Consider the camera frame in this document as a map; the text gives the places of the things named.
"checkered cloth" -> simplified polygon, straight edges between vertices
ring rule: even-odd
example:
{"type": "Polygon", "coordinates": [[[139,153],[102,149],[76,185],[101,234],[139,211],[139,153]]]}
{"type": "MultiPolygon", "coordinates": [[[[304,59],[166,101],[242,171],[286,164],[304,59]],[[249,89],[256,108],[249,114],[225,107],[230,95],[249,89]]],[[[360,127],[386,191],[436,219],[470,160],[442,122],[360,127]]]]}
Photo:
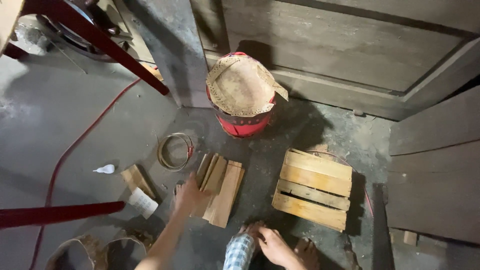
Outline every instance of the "checkered cloth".
{"type": "Polygon", "coordinates": [[[254,251],[253,237],[246,233],[233,236],[227,245],[223,270],[247,270],[254,251]]]}

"concrete floor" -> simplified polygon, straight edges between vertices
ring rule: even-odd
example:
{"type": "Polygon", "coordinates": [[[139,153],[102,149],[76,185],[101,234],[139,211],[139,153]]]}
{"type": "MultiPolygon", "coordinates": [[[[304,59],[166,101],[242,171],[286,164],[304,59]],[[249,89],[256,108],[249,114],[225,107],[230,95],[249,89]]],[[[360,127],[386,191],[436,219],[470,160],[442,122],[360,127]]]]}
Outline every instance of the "concrete floor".
{"type": "MultiPolygon", "coordinates": [[[[22,63],[0,58],[0,208],[43,206],[61,153],[135,79],[118,64],[72,56],[88,74],[59,53],[43,58],[32,56],[22,63]]],[[[360,265],[369,270],[372,218],[362,186],[365,184],[370,191],[372,183],[386,181],[391,124],[372,116],[356,117],[349,110],[323,104],[280,100],[271,126],[261,135],[239,140],[223,132],[212,110],[178,109],[170,97],[140,82],[66,160],[55,185],[53,205],[118,200],[126,190],[120,172],[134,163],[145,168],[163,203],[148,220],[127,206],[108,217],[47,226],[36,269],[44,269],[48,257],[61,243],[84,233],[102,241],[111,240],[120,228],[140,228],[158,235],[168,221],[174,184],[195,170],[207,151],[241,162],[246,172],[227,227],[222,229],[190,218],[173,258],[173,269],[221,269],[225,245],[242,223],[251,219],[265,220],[291,245],[298,237],[311,238],[322,253],[323,269],[348,269],[340,233],[271,206],[286,149],[305,149],[321,143],[328,144],[331,152],[359,172],[353,179],[346,231],[360,265]],[[194,156],[181,172],[168,172],[156,160],[157,137],[173,132],[184,132],[194,140],[194,156]],[[114,174],[92,172],[109,163],[117,166],[114,174]]],[[[37,231],[37,227],[0,231],[0,269],[28,268],[37,231]]],[[[141,257],[138,247],[134,251],[135,256],[122,257],[115,264],[133,269],[141,257]]],[[[394,248],[396,258],[408,258],[408,264],[397,260],[396,268],[439,269],[441,262],[437,257],[423,257],[423,253],[418,256],[416,252],[394,248]]],[[[262,257],[254,265],[275,268],[262,257]]]]}

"foot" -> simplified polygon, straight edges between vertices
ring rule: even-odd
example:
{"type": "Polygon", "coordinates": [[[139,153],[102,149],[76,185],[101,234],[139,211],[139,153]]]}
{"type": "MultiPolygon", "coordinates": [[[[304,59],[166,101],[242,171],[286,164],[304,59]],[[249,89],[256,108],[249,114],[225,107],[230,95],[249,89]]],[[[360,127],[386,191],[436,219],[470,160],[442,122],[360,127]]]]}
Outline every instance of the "foot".
{"type": "Polygon", "coordinates": [[[258,244],[258,238],[262,235],[258,232],[258,229],[263,226],[265,226],[265,223],[263,221],[257,221],[248,225],[242,225],[239,231],[239,233],[246,233],[255,239],[255,251],[253,253],[254,257],[260,251],[260,244],[258,244]]]}
{"type": "Polygon", "coordinates": [[[293,252],[302,260],[303,265],[307,270],[319,270],[320,263],[318,262],[317,247],[308,238],[301,238],[297,243],[293,252]]]}

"wire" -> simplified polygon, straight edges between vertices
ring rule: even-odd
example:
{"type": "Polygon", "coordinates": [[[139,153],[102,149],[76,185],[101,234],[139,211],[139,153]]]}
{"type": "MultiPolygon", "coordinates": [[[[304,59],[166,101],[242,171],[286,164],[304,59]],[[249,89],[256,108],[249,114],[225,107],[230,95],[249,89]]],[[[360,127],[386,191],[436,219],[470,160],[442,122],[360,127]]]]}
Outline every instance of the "wire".
{"type": "MultiPolygon", "coordinates": [[[[92,131],[92,129],[100,122],[100,120],[103,119],[105,114],[115,105],[115,102],[117,102],[118,99],[120,99],[123,94],[125,94],[130,88],[132,88],[135,84],[140,82],[140,78],[137,78],[135,81],[133,81],[131,84],[127,85],[113,100],[112,102],[103,110],[103,112],[97,117],[97,119],[87,128],[85,131],[65,150],[65,152],[60,156],[59,160],[57,161],[57,165],[55,165],[55,168],[53,169],[52,177],[50,178],[50,184],[48,185],[48,190],[47,190],[47,198],[45,199],[45,207],[50,207],[52,206],[52,194],[53,194],[53,187],[55,186],[55,181],[57,179],[57,175],[59,173],[60,167],[62,164],[65,162],[67,157],[72,153],[72,151],[77,147],[77,145],[85,139],[85,137],[92,131]]],[[[38,236],[36,239],[35,243],[35,249],[33,252],[33,258],[32,258],[32,263],[30,264],[29,270],[33,270],[36,265],[36,260],[38,258],[38,252],[40,250],[40,244],[42,243],[43,240],[43,231],[45,229],[45,226],[42,225],[40,227],[40,231],[38,231],[38,236]]]]}
{"type": "MultiPolygon", "coordinates": [[[[346,165],[352,167],[352,169],[355,170],[355,172],[359,173],[359,171],[357,171],[352,165],[350,165],[347,161],[339,158],[338,156],[336,156],[335,154],[332,154],[330,152],[324,152],[324,151],[317,151],[317,150],[308,150],[306,152],[315,152],[315,153],[321,153],[321,154],[327,154],[327,155],[331,155],[331,156],[334,156],[336,157],[337,159],[341,160],[343,163],[345,163],[346,165]]],[[[370,198],[368,197],[368,193],[367,193],[367,189],[365,188],[365,185],[363,186],[363,191],[365,192],[365,198],[367,199],[367,203],[368,203],[368,208],[370,210],[370,214],[372,215],[373,217],[373,210],[372,210],[372,203],[370,202],[370,198]]]]}

